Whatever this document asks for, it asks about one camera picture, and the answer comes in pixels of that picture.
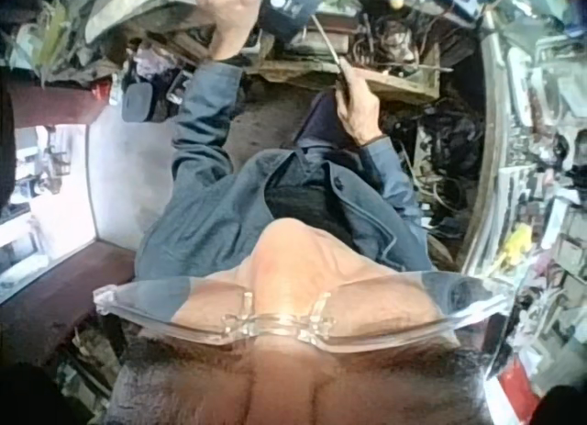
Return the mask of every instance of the blue denim jacket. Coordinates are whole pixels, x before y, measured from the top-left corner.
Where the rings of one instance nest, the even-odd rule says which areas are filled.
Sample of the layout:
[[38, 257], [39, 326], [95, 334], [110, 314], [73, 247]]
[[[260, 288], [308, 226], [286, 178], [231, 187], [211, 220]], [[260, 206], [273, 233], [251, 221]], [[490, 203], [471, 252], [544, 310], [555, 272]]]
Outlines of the blue denim jacket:
[[[291, 158], [303, 159], [304, 154], [263, 151], [233, 173], [223, 146], [241, 74], [238, 67], [204, 64], [186, 91], [174, 119], [172, 200], [141, 243], [139, 280], [234, 268], [273, 221], [265, 186]], [[374, 179], [371, 185], [348, 168], [321, 162], [323, 181], [340, 200], [358, 250], [398, 271], [432, 269], [414, 189], [391, 141], [376, 140], [360, 151], [367, 177]]]

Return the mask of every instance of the screwdriver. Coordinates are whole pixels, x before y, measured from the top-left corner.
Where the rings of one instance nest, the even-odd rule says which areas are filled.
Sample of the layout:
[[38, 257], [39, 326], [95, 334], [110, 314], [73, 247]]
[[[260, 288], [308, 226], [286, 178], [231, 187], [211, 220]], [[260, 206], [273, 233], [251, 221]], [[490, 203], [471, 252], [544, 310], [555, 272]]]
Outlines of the screwdriver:
[[316, 17], [316, 15], [312, 15], [312, 21], [314, 21], [314, 24], [316, 25], [318, 32], [320, 32], [320, 35], [322, 35], [322, 39], [326, 43], [326, 45], [328, 47], [328, 51], [330, 51], [330, 54], [332, 55], [332, 59], [334, 60], [334, 63], [338, 67], [338, 71], [339, 71], [338, 81], [340, 82], [340, 85], [342, 86], [342, 92], [345, 97], [345, 100], [348, 102], [350, 100], [349, 83], [347, 82], [347, 78], [345, 77], [345, 73], [342, 70], [342, 65], [340, 65], [340, 58], [337, 55], [337, 51], [334, 50], [334, 47], [332, 46], [332, 42], [330, 42], [330, 39], [328, 38], [327, 33], [324, 31], [324, 28], [322, 27], [322, 24], [320, 24], [320, 21], [318, 21], [318, 18]]

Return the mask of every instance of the hand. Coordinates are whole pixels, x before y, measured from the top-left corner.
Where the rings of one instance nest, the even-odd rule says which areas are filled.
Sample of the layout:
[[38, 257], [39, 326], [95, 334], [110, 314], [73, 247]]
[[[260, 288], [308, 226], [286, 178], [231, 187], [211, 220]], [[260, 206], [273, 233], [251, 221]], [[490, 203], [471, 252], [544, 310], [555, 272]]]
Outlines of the hand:
[[260, 0], [197, 2], [216, 24], [216, 31], [210, 44], [210, 57], [216, 61], [223, 61], [238, 55], [257, 22]]
[[338, 87], [338, 117], [347, 133], [362, 147], [383, 136], [379, 128], [379, 98], [344, 58], [340, 59], [340, 64], [349, 85], [349, 102]]

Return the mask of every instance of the clear safety glasses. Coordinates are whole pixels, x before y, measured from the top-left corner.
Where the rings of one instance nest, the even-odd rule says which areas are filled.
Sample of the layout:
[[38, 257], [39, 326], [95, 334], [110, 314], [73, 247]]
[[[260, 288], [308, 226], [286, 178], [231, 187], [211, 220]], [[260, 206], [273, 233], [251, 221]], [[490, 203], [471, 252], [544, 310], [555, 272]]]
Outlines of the clear safety glasses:
[[[181, 340], [227, 345], [279, 335], [325, 352], [346, 353], [392, 348], [447, 334], [454, 338], [452, 333], [457, 330], [471, 330], [494, 314], [509, 313], [515, 290], [500, 280], [461, 274], [394, 274], [325, 292], [300, 317], [256, 313], [251, 289], [185, 277], [109, 285], [94, 292], [94, 302], [102, 315], [115, 314]], [[424, 323], [418, 315], [423, 302], [428, 306]]]

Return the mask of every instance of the jacket sleeve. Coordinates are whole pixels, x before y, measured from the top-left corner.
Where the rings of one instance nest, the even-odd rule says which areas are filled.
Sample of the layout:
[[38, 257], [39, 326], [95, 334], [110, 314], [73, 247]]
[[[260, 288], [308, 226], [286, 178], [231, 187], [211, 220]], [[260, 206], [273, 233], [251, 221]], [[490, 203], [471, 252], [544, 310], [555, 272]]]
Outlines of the jacket sleeve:
[[172, 174], [175, 186], [190, 190], [209, 186], [232, 173], [223, 150], [230, 113], [237, 102], [242, 70], [219, 62], [200, 66], [174, 118]]
[[408, 224], [410, 231], [427, 246], [422, 228], [422, 212], [415, 199], [414, 184], [402, 170], [399, 157], [390, 138], [376, 140], [360, 149], [363, 167], [367, 170], [383, 199]]

